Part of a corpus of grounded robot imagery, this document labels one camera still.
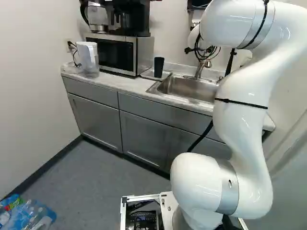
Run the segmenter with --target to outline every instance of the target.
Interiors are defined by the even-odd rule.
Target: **microwave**
[[[137,77],[153,66],[154,37],[130,37],[112,34],[85,35],[96,42],[99,67],[115,73]]]

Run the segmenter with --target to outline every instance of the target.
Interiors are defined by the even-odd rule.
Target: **electrical outlet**
[[[72,43],[74,43],[74,42],[73,42],[72,39],[70,39],[70,38],[64,39],[64,44],[65,44],[66,52],[67,52],[67,53],[70,53],[70,52],[71,52],[71,49],[70,49],[70,47],[69,47],[69,45],[68,45],[68,42],[72,42]]]

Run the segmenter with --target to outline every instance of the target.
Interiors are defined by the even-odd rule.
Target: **black tumbler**
[[[164,57],[154,58],[154,77],[162,78],[162,71],[164,66]]]

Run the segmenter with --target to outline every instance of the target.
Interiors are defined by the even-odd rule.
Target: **plastic water bottle pack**
[[[23,200],[18,195],[0,202],[1,230],[48,230],[57,215],[36,200]]]

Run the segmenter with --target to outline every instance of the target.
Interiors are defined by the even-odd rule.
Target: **kettle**
[[[104,0],[81,0],[80,12],[93,33],[108,31],[108,17]]]

